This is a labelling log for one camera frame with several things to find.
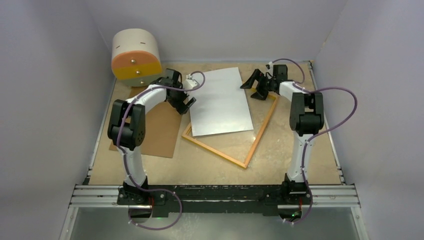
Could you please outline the brown frame backing board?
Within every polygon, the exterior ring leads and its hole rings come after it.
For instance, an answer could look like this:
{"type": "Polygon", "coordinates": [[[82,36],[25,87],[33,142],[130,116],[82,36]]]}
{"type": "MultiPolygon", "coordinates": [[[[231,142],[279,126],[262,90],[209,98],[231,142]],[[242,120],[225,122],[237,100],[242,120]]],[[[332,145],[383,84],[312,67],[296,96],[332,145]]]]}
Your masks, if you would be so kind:
{"type": "Polygon", "coordinates": [[[143,155],[172,158],[182,115],[167,101],[156,104],[145,115],[145,133],[140,146],[143,155]]]}

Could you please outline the yellow wooden picture frame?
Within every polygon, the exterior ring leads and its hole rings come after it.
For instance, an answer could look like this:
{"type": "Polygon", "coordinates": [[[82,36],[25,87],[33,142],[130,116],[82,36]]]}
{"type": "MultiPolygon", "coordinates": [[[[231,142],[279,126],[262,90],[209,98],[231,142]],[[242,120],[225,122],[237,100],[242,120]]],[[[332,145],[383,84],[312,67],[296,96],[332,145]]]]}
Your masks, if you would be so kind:
{"type": "Polygon", "coordinates": [[[275,94],[269,94],[268,97],[273,100],[272,105],[271,105],[266,117],[264,118],[263,123],[262,123],[262,125],[261,125],[261,127],[260,127],[260,129],[259,129],[259,131],[258,131],[258,133],[255,137],[255,140],[252,143],[244,161],[237,160],[234,157],[231,157],[231,156],[229,156],[229,155],[227,155],[227,154],[225,154],[225,153],[223,153],[223,152],[221,152],[221,151],[219,151],[219,150],[217,150],[217,149],[215,149],[215,148],[213,148],[213,147],[211,147],[211,146],[209,146],[205,143],[200,142],[199,140],[195,139],[193,136],[190,136],[189,134],[192,131],[192,123],[191,122],[187,125],[185,130],[182,132],[181,137],[183,139],[193,143],[194,145],[197,145],[198,147],[200,147],[204,150],[207,150],[207,151],[211,152],[212,154],[214,154],[216,156],[219,156],[220,158],[228,160],[228,161],[232,162],[233,164],[235,164],[235,165],[237,165],[237,166],[239,166],[243,169],[246,169],[249,166],[249,163],[251,162],[251,160],[252,160],[252,158],[253,158],[253,156],[256,152],[256,149],[257,149],[257,147],[258,147],[258,145],[261,141],[261,138],[262,138],[269,122],[270,122],[270,119],[271,119],[271,117],[272,117],[272,115],[275,111],[275,108],[278,104],[278,101],[279,101],[279,97],[275,94]]]}

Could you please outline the building and sky photo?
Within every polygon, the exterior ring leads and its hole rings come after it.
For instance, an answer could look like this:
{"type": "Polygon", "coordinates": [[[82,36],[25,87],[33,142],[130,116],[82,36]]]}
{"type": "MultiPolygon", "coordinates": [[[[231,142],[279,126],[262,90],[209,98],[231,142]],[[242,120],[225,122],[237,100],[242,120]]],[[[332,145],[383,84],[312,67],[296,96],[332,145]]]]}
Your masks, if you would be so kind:
{"type": "Polygon", "coordinates": [[[238,67],[206,71],[204,85],[190,96],[191,132],[195,137],[254,129],[238,67]]]}

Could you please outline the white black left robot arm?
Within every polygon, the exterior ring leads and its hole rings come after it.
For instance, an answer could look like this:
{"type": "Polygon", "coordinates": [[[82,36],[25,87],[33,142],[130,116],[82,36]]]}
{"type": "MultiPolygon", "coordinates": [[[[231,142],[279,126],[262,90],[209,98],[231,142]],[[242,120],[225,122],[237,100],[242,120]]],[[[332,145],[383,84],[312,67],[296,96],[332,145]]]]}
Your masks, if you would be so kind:
{"type": "Polygon", "coordinates": [[[165,75],[152,81],[138,95],[126,100],[115,100],[107,129],[107,136],[112,140],[123,157],[126,177],[122,188],[125,194],[138,205],[149,199],[147,175],[143,170],[141,145],[146,136],[146,114],[157,105],[167,102],[179,115],[184,115],[196,102],[189,97],[189,92],[204,85],[189,74],[183,79],[182,74],[167,68],[165,75]]]}

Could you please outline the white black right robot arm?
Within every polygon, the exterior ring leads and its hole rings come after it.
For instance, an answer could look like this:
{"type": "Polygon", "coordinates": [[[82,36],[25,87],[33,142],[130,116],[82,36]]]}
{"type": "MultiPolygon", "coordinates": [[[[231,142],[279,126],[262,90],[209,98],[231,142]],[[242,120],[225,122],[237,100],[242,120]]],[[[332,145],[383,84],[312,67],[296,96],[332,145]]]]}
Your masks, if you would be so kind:
{"type": "Polygon", "coordinates": [[[288,78],[285,64],[267,64],[267,71],[255,69],[241,89],[255,87],[253,99],[266,100],[273,92],[290,101],[289,127],[293,132],[292,158],[282,182],[280,196],[288,204],[300,195],[309,193],[307,187],[308,165],[314,137],[324,127],[324,104],[321,93],[313,93],[288,78]]]}

